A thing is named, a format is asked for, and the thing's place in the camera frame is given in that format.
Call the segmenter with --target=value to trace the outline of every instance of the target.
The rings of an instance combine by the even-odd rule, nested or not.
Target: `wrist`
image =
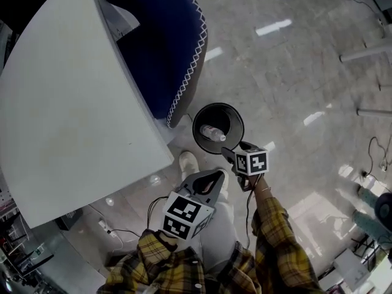
[[[256,200],[272,197],[271,188],[268,186],[264,177],[261,177],[258,183],[256,184],[254,193],[255,193]]]

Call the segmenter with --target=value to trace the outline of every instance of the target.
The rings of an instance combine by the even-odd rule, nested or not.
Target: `blue chair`
[[[107,0],[139,26],[117,41],[153,116],[175,127],[193,99],[207,49],[196,0]]]

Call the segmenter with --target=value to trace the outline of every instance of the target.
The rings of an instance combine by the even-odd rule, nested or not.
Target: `yellow plaid sleeve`
[[[111,271],[98,294],[135,293],[138,285],[149,285],[159,274],[157,265],[167,260],[176,249],[176,238],[163,233],[145,230],[139,239],[137,250],[120,260]]]
[[[308,256],[295,239],[286,210],[276,198],[267,198],[262,204],[252,228],[257,235],[256,272],[263,294],[280,293],[279,287],[323,293]]]

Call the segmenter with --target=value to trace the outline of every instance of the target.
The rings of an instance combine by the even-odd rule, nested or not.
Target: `white sneaker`
[[[189,175],[200,172],[197,159],[189,151],[183,152],[178,158],[179,168],[181,169],[181,179],[184,181]]]

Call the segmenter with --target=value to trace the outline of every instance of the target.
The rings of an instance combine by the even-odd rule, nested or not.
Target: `white bar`
[[[381,91],[382,89],[392,89],[392,85],[379,85],[379,90]]]
[[[311,122],[316,120],[317,118],[321,117],[325,112],[323,111],[318,111],[313,113],[312,115],[309,115],[305,120],[304,120],[304,125],[308,126]]]
[[[273,141],[270,141],[267,145],[263,146],[264,149],[268,151],[272,151],[275,149],[275,143]]]
[[[204,62],[207,62],[217,56],[220,56],[222,53],[223,53],[223,50],[221,47],[217,47],[217,48],[214,48],[210,51],[207,51],[206,56],[204,58]]]
[[[283,27],[286,27],[288,25],[291,25],[291,23],[292,23],[291,20],[284,20],[284,21],[276,22],[274,24],[267,25],[267,26],[264,26],[262,28],[256,29],[256,34],[258,36],[267,35],[267,34],[269,34],[271,32],[280,30],[280,28],[283,28]]]
[[[379,116],[382,118],[392,118],[392,111],[385,110],[358,109],[356,113],[359,116]]]
[[[341,60],[341,62],[346,62],[349,60],[362,58],[364,56],[375,55],[377,53],[388,51],[388,50],[392,50],[391,39],[381,40],[379,43],[369,48],[346,52],[343,55],[341,55],[339,59]]]

